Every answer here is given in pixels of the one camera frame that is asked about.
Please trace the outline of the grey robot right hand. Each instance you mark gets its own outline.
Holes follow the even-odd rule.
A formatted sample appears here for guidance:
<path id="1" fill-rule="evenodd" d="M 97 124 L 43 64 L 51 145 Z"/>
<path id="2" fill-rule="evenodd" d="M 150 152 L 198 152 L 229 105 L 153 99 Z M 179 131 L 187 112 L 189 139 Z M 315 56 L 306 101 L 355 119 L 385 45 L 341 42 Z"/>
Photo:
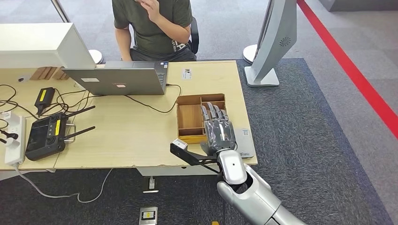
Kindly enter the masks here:
<path id="1" fill-rule="evenodd" d="M 213 156 L 222 150 L 236 150 L 237 141 L 233 124 L 226 111 L 210 102 L 207 102 L 207 106 L 202 105 L 201 110 L 207 137 L 205 142 L 200 143 L 202 150 L 208 156 Z"/>

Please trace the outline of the person's left hand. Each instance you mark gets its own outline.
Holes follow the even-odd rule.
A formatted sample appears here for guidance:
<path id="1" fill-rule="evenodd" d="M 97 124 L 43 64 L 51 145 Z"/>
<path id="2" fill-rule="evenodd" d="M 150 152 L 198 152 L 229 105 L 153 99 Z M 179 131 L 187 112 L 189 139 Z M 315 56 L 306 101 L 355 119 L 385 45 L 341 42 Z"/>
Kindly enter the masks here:
<path id="1" fill-rule="evenodd" d="M 149 19 L 157 24 L 161 19 L 159 2 L 157 0 L 139 0 L 138 2 L 147 11 Z"/>

